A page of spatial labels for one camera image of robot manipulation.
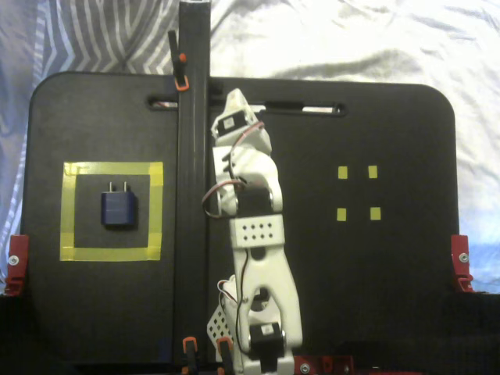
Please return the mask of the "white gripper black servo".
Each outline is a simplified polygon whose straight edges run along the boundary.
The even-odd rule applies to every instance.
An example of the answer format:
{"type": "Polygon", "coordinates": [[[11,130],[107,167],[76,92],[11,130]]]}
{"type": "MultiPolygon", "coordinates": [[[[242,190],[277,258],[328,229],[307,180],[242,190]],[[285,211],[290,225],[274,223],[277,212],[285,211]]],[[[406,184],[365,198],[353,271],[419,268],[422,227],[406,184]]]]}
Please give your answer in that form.
{"type": "Polygon", "coordinates": [[[259,124],[259,127],[247,134],[237,146],[251,147],[261,152],[272,151],[270,136],[263,122],[255,115],[240,88],[235,88],[227,94],[225,112],[229,114],[221,114],[212,125],[214,146],[233,146],[246,130],[259,124]]]}

